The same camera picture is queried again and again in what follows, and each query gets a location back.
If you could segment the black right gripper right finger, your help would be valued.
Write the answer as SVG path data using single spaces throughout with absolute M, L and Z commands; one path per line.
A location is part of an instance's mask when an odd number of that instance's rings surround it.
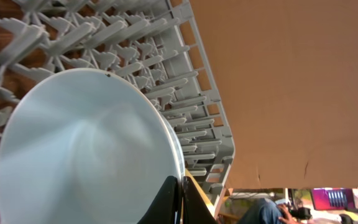
M 183 178 L 183 224 L 217 224 L 188 176 Z

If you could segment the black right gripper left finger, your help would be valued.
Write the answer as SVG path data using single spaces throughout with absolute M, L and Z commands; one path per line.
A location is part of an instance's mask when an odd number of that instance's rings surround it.
M 168 176 L 138 224 L 176 224 L 179 189 L 174 176 Z

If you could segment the light blue round plate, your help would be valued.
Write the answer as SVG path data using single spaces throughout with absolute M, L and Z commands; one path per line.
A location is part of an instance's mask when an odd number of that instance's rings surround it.
M 2 223 L 137 223 L 183 154 L 127 80 L 76 68 L 36 84 L 0 142 Z

